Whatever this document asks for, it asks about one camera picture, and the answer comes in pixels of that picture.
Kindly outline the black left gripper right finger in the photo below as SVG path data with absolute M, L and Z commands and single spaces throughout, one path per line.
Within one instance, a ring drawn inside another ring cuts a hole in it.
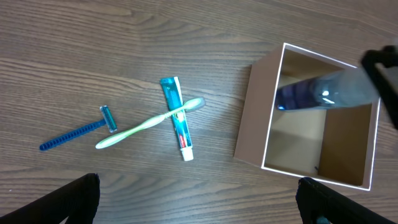
M 394 224 L 310 177 L 298 181 L 295 199 L 304 224 Z

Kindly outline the blue disposable razor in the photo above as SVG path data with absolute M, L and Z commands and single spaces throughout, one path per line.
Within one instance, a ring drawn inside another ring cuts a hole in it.
M 70 131 L 66 134 L 63 134 L 61 136 L 58 136 L 52 140 L 49 140 L 39 146 L 39 149 L 41 151 L 48 151 L 49 149 L 52 149 L 54 147 L 57 147 L 61 144 L 64 144 L 68 141 L 71 141 L 72 139 L 78 138 L 84 134 L 87 134 L 91 131 L 94 131 L 104 125 L 107 125 L 109 132 L 113 133 L 118 130 L 116 122 L 111 114 L 111 110 L 107 105 L 101 106 L 100 108 L 101 114 L 103 116 L 103 119 L 99 121 L 95 121 L 93 123 L 87 124 L 85 126 L 82 126 L 78 129 L 75 129 L 73 131 Z

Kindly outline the purple soap pump bottle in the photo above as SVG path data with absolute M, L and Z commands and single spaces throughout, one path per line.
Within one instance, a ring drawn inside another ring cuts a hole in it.
M 278 110 L 329 110 L 374 103 L 379 93 L 362 68 L 338 70 L 278 88 Z

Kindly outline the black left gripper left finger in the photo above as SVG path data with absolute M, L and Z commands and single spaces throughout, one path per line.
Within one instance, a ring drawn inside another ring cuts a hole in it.
M 89 173 L 1 217 L 3 224 L 92 224 L 100 202 L 100 178 Z

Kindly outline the green white toothbrush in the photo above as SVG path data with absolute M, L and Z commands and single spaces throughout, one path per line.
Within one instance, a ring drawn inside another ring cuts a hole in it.
M 204 107 L 204 105 L 205 105 L 205 99 L 203 97 L 188 100 L 179 108 L 176 108 L 172 111 L 168 111 L 167 113 L 164 113 L 164 114 L 154 116 L 154 117 L 146 120 L 142 124 L 136 126 L 135 128 L 128 129 L 128 130 L 123 131 L 118 134 L 114 134 L 114 135 L 100 141 L 99 143 L 96 144 L 95 148 L 96 149 L 104 149 L 106 147 L 110 147 L 110 146 L 122 141 L 123 139 L 126 139 L 127 137 L 129 137 L 132 134 L 135 134 L 144 129 L 148 129 L 148 128 L 158 125 L 159 123 L 163 122 L 165 119 L 171 117 L 172 115 L 174 115 L 178 112 L 181 112 L 183 110 L 189 110 L 189 111 L 198 110 L 198 109 Z

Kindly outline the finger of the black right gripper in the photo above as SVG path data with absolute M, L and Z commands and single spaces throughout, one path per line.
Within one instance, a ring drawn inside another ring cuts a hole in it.
M 360 62 L 383 100 L 391 123 L 397 129 L 397 91 L 393 83 L 376 68 L 377 63 L 386 68 L 397 68 L 397 46 L 386 45 L 381 50 L 367 50 Z

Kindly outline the teal toothpaste tube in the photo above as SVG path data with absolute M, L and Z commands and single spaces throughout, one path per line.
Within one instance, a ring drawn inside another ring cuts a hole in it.
M 183 106 L 183 98 L 178 77 L 163 78 L 160 80 L 169 111 Z M 184 161 L 193 160 L 193 145 L 188 129 L 185 111 L 182 110 L 171 116 L 180 151 Z

